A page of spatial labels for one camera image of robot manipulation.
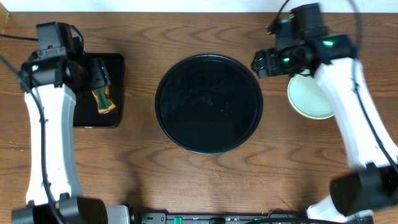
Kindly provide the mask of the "orange green scrubbing sponge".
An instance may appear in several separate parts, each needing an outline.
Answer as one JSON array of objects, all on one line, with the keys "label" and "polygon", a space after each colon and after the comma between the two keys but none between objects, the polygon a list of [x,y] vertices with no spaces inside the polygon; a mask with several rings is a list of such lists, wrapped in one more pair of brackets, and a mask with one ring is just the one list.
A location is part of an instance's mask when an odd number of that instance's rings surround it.
[{"label": "orange green scrubbing sponge", "polygon": [[109,86],[93,90],[92,95],[97,104],[99,114],[106,114],[116,108],[114,101],[110,97]]}]

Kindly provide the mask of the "mint plate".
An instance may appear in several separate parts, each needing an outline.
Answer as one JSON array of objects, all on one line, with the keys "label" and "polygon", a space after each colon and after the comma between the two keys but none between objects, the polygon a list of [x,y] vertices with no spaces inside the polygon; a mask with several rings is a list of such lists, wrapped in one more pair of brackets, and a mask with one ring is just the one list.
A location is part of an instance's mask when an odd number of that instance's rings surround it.
[{"label": "mint plate", "polygon": [[306,118],[328,119],[334,116],[328,98],[316,79],[310,76],[310,70],[295,74],[290,79],[287,96],[293,109]]}]

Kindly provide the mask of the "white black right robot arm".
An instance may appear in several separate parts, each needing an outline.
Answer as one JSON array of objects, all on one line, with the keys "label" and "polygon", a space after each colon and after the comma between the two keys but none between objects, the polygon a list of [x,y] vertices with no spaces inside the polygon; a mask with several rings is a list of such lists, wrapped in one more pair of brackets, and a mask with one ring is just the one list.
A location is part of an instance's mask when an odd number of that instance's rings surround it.
[{"label": "white black right robot arm", "polygon": [[301,215],[280,223],[372,223],[373,213],[397,204],[397,145],[368,90],[358,58],[361,39],[331,34],[317,3],[275,16],[267,28],[275,47],[259,50],[260,78],[312,77],[326,95],[345,144],[350,173],[330,182],[330,193]]}]

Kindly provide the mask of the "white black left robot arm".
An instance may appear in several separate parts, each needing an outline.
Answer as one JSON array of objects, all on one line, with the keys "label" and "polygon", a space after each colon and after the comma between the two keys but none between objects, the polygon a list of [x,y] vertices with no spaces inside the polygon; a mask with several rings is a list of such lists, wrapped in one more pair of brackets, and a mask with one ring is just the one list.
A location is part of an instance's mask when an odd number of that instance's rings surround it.
[{"label": "white black left robot arm", "polygon": [[73,130],[115,128],[123,108],[124,57],[87,53],[80,31],[63,22],[36,27],[39,49],[17,74],[29,112],[30,182],[13,223],[131,223],[125,205],[83,194]]}]

